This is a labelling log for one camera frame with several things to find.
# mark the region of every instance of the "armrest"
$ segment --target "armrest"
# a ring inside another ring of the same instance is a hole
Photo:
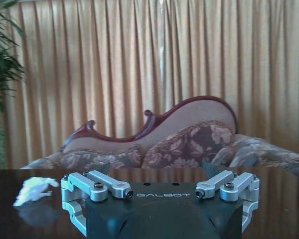
[[[282,167],[299,177],[299,154],[272,145],[260,138],[237,134],[231,145],[233,160],[229,167]]]

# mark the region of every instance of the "sofa cushion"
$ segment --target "sofa cushion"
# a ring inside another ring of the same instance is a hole
[[[218,121],[193,124],[152,147],[142,168],[194,168],[211,162],[217,152],[233,141],[231,128]]]
[[[49,157],[38,159],[22,169],[76,169],[97,170],[98,165],[111,163],[111,168],[139,168],[144,154],[139,145],[117,152],[93,151],[78,148],[67,153],[55,153]]]

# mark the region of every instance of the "crumpled white tissue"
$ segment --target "crumpled white tissue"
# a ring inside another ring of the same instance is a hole
[[[51,196],[52,191],[43,193],[49,185],[53,187],[59,186],[58,182],[53,178],[31,177],[25,180],[13,205],[17,207],[28,201],[37,201],[42,197]]]

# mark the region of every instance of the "metal clamp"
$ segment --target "metal clamp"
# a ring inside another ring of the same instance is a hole
[[[127,182],[117,181],[96,170],[66,174],[61,179],[62,209],[67,210],[72,224],[86,236],[86,219],[83,216],[78,199],[90,199],[94,202],[102,202],[107,199],[108,190],[116,198],[130,198],[133,191]]]
[[[232,171],[224,170],[211,179],[196,184],[196,196],[197,198],[206,199],[215,197],[215,192],[224,183],[230,182],[237,176]]]
[[[93,181],[104,183],[115,198],[131,198],[133,196],[131,186],[127,182],[118,181],[96,170],[89,172],[87,177]]]
[[[236,202],[243,199],[242,232],[251,221],[252,213],[259,205],[260,180],[251,173],[236,173],[223,171],[208,181],[196,185],[196,196],[200,199],[212,198],[220,189],[220,198],[225,202]]]

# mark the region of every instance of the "dark glossy table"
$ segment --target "dark glossy table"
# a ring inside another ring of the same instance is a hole
[[[299,239],[299,178],[278,168],[238,169],[253,172],[261,180],[260,204],[243,234],[244,239]],[[12,206],[24,180],[31,176],[60,181],[68,173],[60,170],[0,170],[0,239],[81,239],[61,208],[60,188],[51,197]],[[197,169],[120,169],[110,175],[128,182],[199,182],[206,180]]]

